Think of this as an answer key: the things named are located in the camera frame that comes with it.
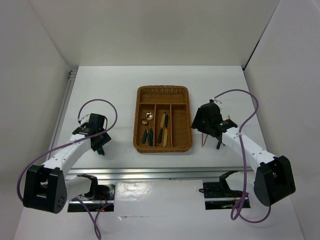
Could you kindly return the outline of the gold knife green handle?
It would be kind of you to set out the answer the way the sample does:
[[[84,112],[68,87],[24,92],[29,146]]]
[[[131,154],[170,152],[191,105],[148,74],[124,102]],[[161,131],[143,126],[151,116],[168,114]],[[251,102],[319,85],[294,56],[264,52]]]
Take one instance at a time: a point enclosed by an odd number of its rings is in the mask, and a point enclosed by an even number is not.
[[[165,127],[163,130],[163,147],[166,147],[168,141],[168,128]]]
[[[164,113],[162,115],[161,122],[160,122],[160,132],[159,132],[159,136],[158,136],[158,143],[159,144],[162,142],[164,128],[167,128],[168,121],[169,121],[169,115]]]

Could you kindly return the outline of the small gold spoon green handle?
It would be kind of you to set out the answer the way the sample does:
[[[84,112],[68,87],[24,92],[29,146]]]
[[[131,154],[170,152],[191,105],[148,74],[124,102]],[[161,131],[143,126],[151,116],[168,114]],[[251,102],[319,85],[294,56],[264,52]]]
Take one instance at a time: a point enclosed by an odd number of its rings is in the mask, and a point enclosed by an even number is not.
[[[144,144],[147,140],[147,137],[148,137],[148,122],[145,119],[143,119],[141,122],[145,126],[145,130],[144,130],[143,137],[141,140],[141,142]]]

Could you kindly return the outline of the large gold spoon green handle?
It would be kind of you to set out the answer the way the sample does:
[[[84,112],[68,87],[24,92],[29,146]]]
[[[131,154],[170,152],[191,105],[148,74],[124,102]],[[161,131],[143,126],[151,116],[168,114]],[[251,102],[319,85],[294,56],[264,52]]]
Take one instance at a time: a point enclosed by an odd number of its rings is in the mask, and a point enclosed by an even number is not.
[[[150,140],[150,142],[149,142],[149,146],[150,147],[152,147],[153,146],[153,130],[152,130],[152,125],[151,125],[151,123],[152,123],[152,120],[153,120],[153,118],[154,118],[154,115],[153,115],[153,113],[152,112],[147,112],[146,113],[146,119],[147,119],[147,121],[148,121],[148,128],[149,128],[149,140]]]

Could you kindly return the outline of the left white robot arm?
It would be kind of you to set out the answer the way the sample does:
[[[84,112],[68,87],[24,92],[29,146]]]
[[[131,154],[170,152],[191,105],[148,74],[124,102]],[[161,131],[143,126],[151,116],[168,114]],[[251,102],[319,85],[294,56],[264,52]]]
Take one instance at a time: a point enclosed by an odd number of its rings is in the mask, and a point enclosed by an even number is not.
[[[71,168],[88,151],[104,155],[103,146],[111,140],[104,125],[105,116],[92,113],[89,120],[77,127],[69,141],[53,157],[26,171],[23,206],[58,214],[67,201],[83,195],[93,200],[99,195],[98,180],[89,174],[78,174],[67,180]]]

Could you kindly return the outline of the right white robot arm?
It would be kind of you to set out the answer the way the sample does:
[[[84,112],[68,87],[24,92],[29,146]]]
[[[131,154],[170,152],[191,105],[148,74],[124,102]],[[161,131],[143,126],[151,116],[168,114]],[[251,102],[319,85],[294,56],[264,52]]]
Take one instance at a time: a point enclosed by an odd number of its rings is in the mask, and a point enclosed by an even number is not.
[[[219,106],[213,101],[198,108],[191,128],[216,138],[217,149],[226,145],[240,156],[245,156],[246,163],[255,173],[254,194],[264,206],[269,207],[295,193],[296,186],[289,159],[264,150],[240,132],[235,122],[223,120]]]

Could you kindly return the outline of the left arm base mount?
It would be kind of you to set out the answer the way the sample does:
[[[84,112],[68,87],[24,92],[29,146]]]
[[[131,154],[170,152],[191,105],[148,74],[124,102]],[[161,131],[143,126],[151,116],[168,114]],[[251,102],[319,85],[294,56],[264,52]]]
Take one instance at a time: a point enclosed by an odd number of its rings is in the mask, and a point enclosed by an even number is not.
[[[97,177],[88,174],[79,174],[65,183],[69,213],[114,211],[115,184],[99,184]]]

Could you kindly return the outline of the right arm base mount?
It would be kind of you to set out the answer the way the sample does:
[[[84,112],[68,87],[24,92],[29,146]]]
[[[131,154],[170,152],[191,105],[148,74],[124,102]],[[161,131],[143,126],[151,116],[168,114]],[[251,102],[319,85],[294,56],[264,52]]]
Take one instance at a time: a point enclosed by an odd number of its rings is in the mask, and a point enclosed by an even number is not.
[[[206,210],[231,210],[243,195],[241,190],[231,190],[227,185],[227,177],[237,173],[228,171],[219,177],[218,182],[204,182],[198,191],[204,196]]]

